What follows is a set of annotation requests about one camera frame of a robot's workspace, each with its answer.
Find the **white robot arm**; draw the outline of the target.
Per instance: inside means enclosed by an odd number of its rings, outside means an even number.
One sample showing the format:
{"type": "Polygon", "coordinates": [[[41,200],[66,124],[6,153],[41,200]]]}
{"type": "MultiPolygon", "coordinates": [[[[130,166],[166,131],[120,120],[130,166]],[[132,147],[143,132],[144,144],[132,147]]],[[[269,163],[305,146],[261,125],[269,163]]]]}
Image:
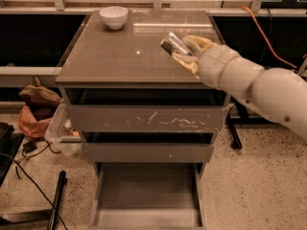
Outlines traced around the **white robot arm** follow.
{"type": "Polygon", "coordinates": [[[307,139],[307,82],[299,75],[283,68],[265,69],[204,37],[188,35],[183,42],[200,54],[173,52],[172,57],[203,84],[307,139]]]}

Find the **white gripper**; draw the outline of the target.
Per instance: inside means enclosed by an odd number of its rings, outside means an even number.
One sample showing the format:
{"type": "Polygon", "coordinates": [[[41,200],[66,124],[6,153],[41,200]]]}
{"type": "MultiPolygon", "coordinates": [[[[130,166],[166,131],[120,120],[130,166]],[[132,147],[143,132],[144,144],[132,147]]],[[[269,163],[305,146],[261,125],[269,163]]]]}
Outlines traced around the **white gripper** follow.
{"type": "Polygon", "coordinates": [[[226,45],[217,46],[217,43],[201,36],[187,35],[182,41],[195,57],[172,53],[172,58],[193,75],[199,74],[205,85],[219,89],[219,79],[223,70],[229,62],[239,56],[239,53],[226,45]]]}

